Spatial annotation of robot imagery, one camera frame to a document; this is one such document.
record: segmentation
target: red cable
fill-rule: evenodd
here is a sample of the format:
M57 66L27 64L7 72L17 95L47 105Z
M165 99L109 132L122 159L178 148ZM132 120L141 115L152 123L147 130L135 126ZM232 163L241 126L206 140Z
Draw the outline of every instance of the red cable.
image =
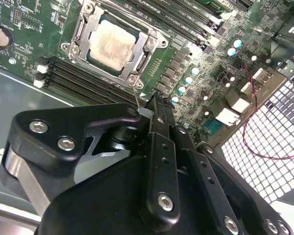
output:
M250 117L247 119L246 123L244 124L244 129L243 129L243 143L246 146L246 148L255 156L258 156L260 158L265 158L265 159L270 159L270 160L288 160L288 159L293 159L293 156L284 156L282 158L276 158L276 157L270 157L270 156L264 156L261 155L260 153L255 153L248 145L246 139L245 139L245 135L247 134L247 125L249 123L249 121L251 120L251 118L257 113L257 111L259 110L259 104L258 104L258 97L257 97L257 93L256 93L256 89L255 89L255 84L254 84L254 79L253 77L250 75L248 68L244 67L244 70L247 72L247 74L249 75L249 79L250 79L250 83L252 86L252 93L255 99L255 110L253 111L253 113L250 115Z

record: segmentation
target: screw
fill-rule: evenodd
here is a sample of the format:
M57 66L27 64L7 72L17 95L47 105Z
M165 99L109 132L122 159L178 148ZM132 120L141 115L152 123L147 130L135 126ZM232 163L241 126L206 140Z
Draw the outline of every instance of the screw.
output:
M189 124L189 123L184 123L184 124L183 124L183 127L184 127L185 129L188 129L188 128L190 128L190 124Z
M128 81L129 81L130 83L135 82L135 77L134 77L133 75L130 75L129 78L128 78Z
M214 152L214 151L212 150L212 148L209 147L209 146L207 146L207 145L206 145L206 150L207 150L209 153L213 153L213 152Z
M290 231L288 230L288 228L282 222L278 221L278 225L283 230L283 232L285 232L286 234L290 234Z
M274 234L278 234L278 229L276 228L276 226L270 221L270 220L266 220L267 222L267 226L268 228L274 233Z
M147 47L153 47L155 45L155 42L152 38L150 38L148 41L147 41Z
M16 64L16 59L10 58L9 63L12 64L12 65Z
M143 85L142 85L142 83L137 83L137 88L138 88L138 89L141 89L141 88L143 88Z
M128 113L131 114L132 116L136 116L136 111L132 108L127 109Z
M45 124L42 121L32 121L29 124L29 128L32 132L39 133L39 134L45 133L48 130L47 124Z
M173 201L171 198L165 194L160 194L158 196L158 204L161 206L162 209L165 211L172 211L173 210Z
M179 127L178 130L179 130L182 134L186 134L186 131L185 131L182 127Z
M77 53L78 53L78 49L75 48L75 47L73 47L73 48L72 48L72 52L73 52L73 54L77 54Z
M90 3L86 4L85 5L85 11L86 11L86 13L91 14L94 11L94 6L91 5Z
M58 146L64 151L71 151L75 148L75 143L70 138L63 137L58 140Z
M236 223L228 216L224 218L224 224L226 228L231 232L233 235L239 234L239 228L237 227Z
M163 120L162 117L157 118L157 120L158 120L158 122L160 122L160 123L162 123L162 124L165 124L165 121Z
M61 47L62 47L63 50L67 50L68 49L68 45L66 45L66 44L62 44Z

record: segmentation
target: electrolytic capacitor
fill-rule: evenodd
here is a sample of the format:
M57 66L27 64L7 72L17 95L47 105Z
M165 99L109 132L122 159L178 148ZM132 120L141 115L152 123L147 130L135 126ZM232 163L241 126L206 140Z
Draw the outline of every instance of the electrolytic capacitor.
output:
M176 94L173 94L171 96L171 100L172 100L173 103L177 103L179 101L179 98L178 98L178 96Z
M233 75L233 73L228 72L226 75L227 79L230 80L230 82L234 82L235 81L235 76Z
M207 92L201 91L200 96L203 100L208 100L208 93Z
M229 81L226 77L224 77L224 78L222 79L222 83L223 83L223 85L224 85L225 87L230 87L230 86L231 86L230 81Z
M234 56L236 54L236 50L235 50L235 48L229 48L228 50L227 50L227 55L229 55L229 56Z
M191 66L191 73L193 76L196 76L199 74L199 68L197 66Z
M193 82L193 78L189 75L184 78L186 84L191 84Z
M210 111L206 106L202 107L202 112L205 116L208 116L210 114Z
M186 88L183 85L178 85L177 89L180 94L186 92Z
M250 59L251 61L256 61L257 60L257 55L255 55L253 52L251 52L251 51L248 51L247 53L246 53L246 57L248 58L248 59Z
M242 46L243 46L243 42L241 41L241 39L236 39L233 43L234 48L240 48Z

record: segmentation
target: green circuit board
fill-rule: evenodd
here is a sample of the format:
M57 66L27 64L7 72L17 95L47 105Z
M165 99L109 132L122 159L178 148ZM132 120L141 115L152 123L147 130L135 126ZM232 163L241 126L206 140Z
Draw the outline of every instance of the green circuit board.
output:
M140 8L133 7L128 1L116 2L134 14L144 17ZM242 56L242 61L249 66L257 64L266 68L268 65L264 61L251 62L244 55L247 51L252 51L259 58L269 54L270 38L290 16L292 5L283 0L255 0L246 12L227 0L197 0L197 3L219 15L220 19L217 19L199 9L207 19L220 24L224 29L223 33L217 34L206 25L202 25L202 28L210 34L209 38L203 39L210 50L206 52L198 48L192 50L187 39L172 31L167 25L145 16L147 21L164 31L169 45L167 48L156 50L153 54L141 76L145 86L137 91L137 96L148 100L172 58L177 52L183 52L185 60L180 62L179 67L174 71L173 81L162 92L168 96L174 94L179 96L179 102L175 104L175 116L181 125L189 124L188 130L191 134L207 129L212 135L218 132L222 124L211 115L203 116L203 107L209 107L217 97L224 97L230 89L236 89L242 79L246 79L246 74L234 66L237 56L228 56L227 49L235 39L240 39L244 46L238 50L237 55ZM71 41L80 10L81 4L78 0L0 0L0 25L12 32L14 40L12 46L0 50L0 67L33 81L39 59L43 56L56 56L70 63L60 45ZM198 75L191 74L190 68L193 66L199 68ZM232 72L237 78L230 88L214 79L220 66ZM83 69L96 75L87 68ZM191 85L185 84L186 75L193 77L194 81ZM180 94L177 89L181 84L186 87L184 94ZM52 86L47 89L74 102L88 104ZM121 87L121 89L132 92L130 88ZM208 100L202 100L200 95L202 91L209 94Z

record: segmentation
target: white grid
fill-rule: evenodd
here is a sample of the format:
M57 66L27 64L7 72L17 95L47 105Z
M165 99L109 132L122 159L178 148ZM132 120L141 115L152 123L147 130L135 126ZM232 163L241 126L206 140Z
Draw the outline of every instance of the white grid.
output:
M294 159L253 156L243 144L241 127L223 146L226 160L269 203L294 188ZM272 157L294 155L294 77L253 116L246 141L254 152Z

